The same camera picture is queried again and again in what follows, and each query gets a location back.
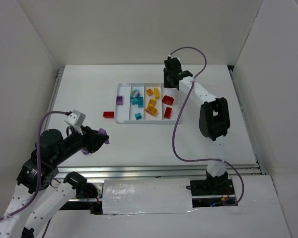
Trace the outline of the red rectangular lego brick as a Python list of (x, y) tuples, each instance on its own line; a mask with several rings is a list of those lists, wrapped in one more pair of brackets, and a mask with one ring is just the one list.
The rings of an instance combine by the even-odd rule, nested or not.
[(103, 117), (106, 119), (113, 119), (114, 118), (114, 112), (103, 112)]

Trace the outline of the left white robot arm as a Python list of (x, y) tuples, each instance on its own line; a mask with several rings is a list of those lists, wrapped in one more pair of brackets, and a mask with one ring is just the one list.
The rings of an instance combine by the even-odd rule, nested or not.
[(58, 174), (58, 165), (84, 150), (95, 153), (109, 144), (104, 129), (82, 126), (81, 132), (70, 128), (63, 138), (57, 129), (48, 129), (39, 136), (36, 149), (22, 166), (12, 199), (0, 218), (0, 238), (34, 238), (51, 218), (73, 197), (96, 198), (97, 189), (77, 172), (66, 175), (52, 195), (38, 208), (35, 205)]

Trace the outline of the purple curved lego brick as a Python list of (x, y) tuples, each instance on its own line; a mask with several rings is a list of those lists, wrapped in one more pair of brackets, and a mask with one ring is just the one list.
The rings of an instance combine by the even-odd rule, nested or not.
[(104, 129), (102, 129), (102, 128), (100, 128), (100, 129), (98, 130), (98, 133), (101, 134), (101, 135), (107, 135), (106, 130), (104, 130)]

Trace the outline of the yellow square lego brick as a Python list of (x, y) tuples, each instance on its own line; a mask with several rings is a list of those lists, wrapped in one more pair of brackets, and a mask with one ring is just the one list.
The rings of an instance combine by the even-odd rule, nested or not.
[(152, 96), (154, 92), (151, 89), (146, 90), (148, 96)]

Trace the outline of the purple rounded lego brick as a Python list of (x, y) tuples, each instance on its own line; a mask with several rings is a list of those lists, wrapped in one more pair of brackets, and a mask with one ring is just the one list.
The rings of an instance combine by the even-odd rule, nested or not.
[(82, 152), (84, 155), (88, 155), (88, 154), (89, 154), (89, 152), (86, 151), (85, 149), (81, 149), (81, 152)]

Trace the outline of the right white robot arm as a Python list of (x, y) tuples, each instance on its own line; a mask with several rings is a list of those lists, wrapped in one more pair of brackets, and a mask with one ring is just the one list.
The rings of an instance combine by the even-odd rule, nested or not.
[[(218, 98), (209, 93), (203, 86), (196, 82), (196, 76), (186, 70), (182, 70), (182, 65), (178, 57), (168, 56), (164, 61), (164, 88), (175, 88), (178, 91), (185, 93), (187, 96), (181, 106), (178, 118), (172, 134), (172, 149), (178, 159), (180, 156), (175, 150), (175, 136), (180, 117), (184, 111), (184, 107), (189, 98), (196, 103), (199, 112), (198, 128), (201, 134), (210, 139), (215, 149), (218, 152), (223, 146), (223, 139), (230, 128), (230, 118), (227, 99), (224, 97)], [(189, 162), (187, 159), (180, 159), (184, 162)], [(228, 173), (226, 165), (220, 158), (211, 159), (195, 159), (190, 162), (208, 161), (206, 172), (206, 186), (208, 189), (219, 189), (228, 181)]]

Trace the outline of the yellow butterfly lego brick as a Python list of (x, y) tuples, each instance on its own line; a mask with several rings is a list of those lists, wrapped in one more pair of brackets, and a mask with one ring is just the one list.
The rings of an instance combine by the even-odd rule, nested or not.
[(152, 117), (155, 117), (157, 115), (157, 109), (153, 106), (147, 106), (147, 108), (145, 109), (145, 112), (151, 115)]

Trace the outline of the purple square lego brick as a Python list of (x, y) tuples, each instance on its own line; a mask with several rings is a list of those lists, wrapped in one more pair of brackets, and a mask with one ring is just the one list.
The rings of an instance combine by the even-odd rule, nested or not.
[(117, 105), (117, 106), (121, 106), (121, 105), (123, 105), (123, 96), (118, 95), (118, 96), (116, 97), (116, 105)]

